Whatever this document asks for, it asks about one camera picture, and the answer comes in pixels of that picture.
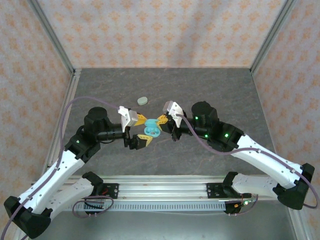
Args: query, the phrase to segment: orange patterned wall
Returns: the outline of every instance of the orange patterned wall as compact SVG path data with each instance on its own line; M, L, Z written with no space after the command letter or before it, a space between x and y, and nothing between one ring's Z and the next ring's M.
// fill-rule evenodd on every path
M298 0L254 76L277 152L315 167L312 183L320 194L320 4ZM308 193L307 202L315 204ZM307 222L320 236L320 210Z
M3 203L40 177L70 74L25 0L0 4L0 233ZM15 225L5 239L13 239Z
M249 68L284 2L40 0L75 68Z

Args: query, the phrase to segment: enclosure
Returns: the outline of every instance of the enclosure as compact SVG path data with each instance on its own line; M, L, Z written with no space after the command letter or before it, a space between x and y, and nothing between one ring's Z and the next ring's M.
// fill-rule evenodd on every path
M268 150L313 165L311 183L320 192L318 0L8 0L0 11L1 204L57 160L62 111L83 96L147 119L162 115L167 101L188 117L193 104L206 101L221 121ZM148 103L138 105L143 96ZM78 100L67 111L64 145L97 106L119 122L114 109ZM165 132L140 150L123 141L102 145L63 188L90 171L123 184L119 203L140 191L160 205L206 203L203 184L228 172L264 174L231 155L213 155L192 136L174 142ZM64 211L37 239L319 239L318 209L260 200L237 217L201 208L193 215L121 210L82 220ZM316 204L311 191L305 202ZM0 214L3 229L4 207ZM6 239L23 236L12 223Z

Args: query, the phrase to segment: small gray object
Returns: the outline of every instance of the small gray object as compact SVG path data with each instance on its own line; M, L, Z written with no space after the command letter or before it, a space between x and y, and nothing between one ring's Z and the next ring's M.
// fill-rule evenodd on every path
M140 98L138 99L138 104L139 104L140 106L145 105L145 104L147 104L147 103L148 103L148 98L145 97L145 96L140 97Z

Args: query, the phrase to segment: gray floor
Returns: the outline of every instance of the gray floor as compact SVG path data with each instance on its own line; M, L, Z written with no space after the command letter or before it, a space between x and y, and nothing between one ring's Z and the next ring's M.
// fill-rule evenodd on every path
M217 109L221 121L242 129L261 145L273 150L257 91L248 69L227 68L117 68L83 69L75 93L95 96L122 105L156 119L166 101L174 100L191 116L191 107L207 101ZM146 96L147 105L137 99ZM101 104L81 100L73 104L65 139L83 124L88 110ZM120 115L106 107L113 123ZM144 126L133 127L132 134L143 134ZM102 145L101 150L77 174L93 171L98 175L225 175L229 171L243 174L262 172L232 156L207 152L196 140L183 135L173 142L161 133L141 150L124 148L122 140Z
M71 212L62 212L36 239L295 240L296 236L285 206L260 201L250 213L237 217L225 213L107 212L97 218L79 219Z

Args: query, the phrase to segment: wall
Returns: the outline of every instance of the wall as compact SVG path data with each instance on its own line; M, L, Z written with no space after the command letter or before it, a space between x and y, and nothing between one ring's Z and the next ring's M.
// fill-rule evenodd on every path
M2 233L9 219L4 201L40 177L70 74L27 1L2 2L0 26Z
M285 0L40 0L76 68L249 68Z
M277 152L315 167L312 183L320 193L320 4L298 0L254 76ZM308 193L308 203L315 205ZM306 209L314 239L320 210Z

